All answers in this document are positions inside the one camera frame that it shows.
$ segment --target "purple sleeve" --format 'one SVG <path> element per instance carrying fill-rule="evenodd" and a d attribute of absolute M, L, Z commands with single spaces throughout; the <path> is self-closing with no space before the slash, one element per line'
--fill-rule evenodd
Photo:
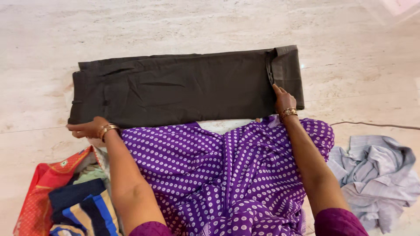
<path fill-rule="evenodd" d="M 358 218 L 348 210 L 328 208 L 320 211 L 315 218 L 317 236 L 368 236 Z"/>
<path fill-rule="evenodd" d="M 129 236 L 172 236 L 172 233 L 166 225 L 157 221 L 149 221 L 134 228 Z"/>

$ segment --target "woman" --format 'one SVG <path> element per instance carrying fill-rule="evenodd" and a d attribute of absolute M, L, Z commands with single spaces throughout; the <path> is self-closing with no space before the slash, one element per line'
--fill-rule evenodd
<path fill-rule="evenodd" d="M 273 89 L 282 123 L 258 119 L 225 135 L 192 123 L 120 136 L 102 117 L 67 127 L 76 138 L 105 141 L 127 235 L 299 235 L 305 192 L 316 235 L 367 235 L 325 163 L 332 129 L 300 121 L 293 96 Z"/>

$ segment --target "woman's left hand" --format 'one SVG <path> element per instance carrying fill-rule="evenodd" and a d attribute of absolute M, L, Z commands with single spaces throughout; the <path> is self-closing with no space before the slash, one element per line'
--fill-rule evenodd
<path fill-rule="evenodd" d="M 99 131 L 102 129 L 102 126 L 105 126 L 109 124 L 109 122 L 100 116 L 97 116 L 93 118 L 93 121 L 84 123 L 84 124 L 78 124 L 78 125 L 66 125 L 68 130 L 71 131 L 71 134 L 76 138 L 99 138 Z"/>

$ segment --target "marble floor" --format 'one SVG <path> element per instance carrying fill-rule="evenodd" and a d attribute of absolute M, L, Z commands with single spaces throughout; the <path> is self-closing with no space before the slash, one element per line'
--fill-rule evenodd
<path fill-rule="evenodd" d="M 296 44 L 306 109 L 329 123 L 420 127 L 420 14 L 383 25 L 357 0 L 0 0 L 0 228 L 10 235 L 35 166 L 88 145 L 64 127 L 77 62 Z M 244 121 L 206 123 L 222 131 Z M 420 131 L 341 124 L 381 134 L 420 157 Z M 420 171 L 420 163 L 415 166 Z M 390 235 L 420 235 L 420 202 Z M 308 215 L 307 234 L 313 233 Z M 380 235 L 373 230 L 370 235 Z"/>

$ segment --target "gold bangle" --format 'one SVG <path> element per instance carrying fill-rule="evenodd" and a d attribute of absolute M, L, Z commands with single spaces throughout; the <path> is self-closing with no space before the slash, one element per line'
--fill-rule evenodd
<path fill-rule="evenodd" d="M 287 109 L 284 109 L 282 112 L 280 112 L 281 118 L 284 118 L 292 114 L 297 115 L 296 108 L 287 108 Z"/>
<path fill-rule="evenodd" d="M 99 134 L 99 138 L 102 140 L 102 142 L 105 142 L 104 136 L 105 136 L 106 132 L 110 131 L 111 129 L 116 129 L 117 132 L 118 132 L 118 135 L 121 135 L 121 131 L 120 131 L 120 128 L 118 126 L 116 126 L 112 123 L 104 125 L 104 126 L 101 127 L 100 134 Z"/>

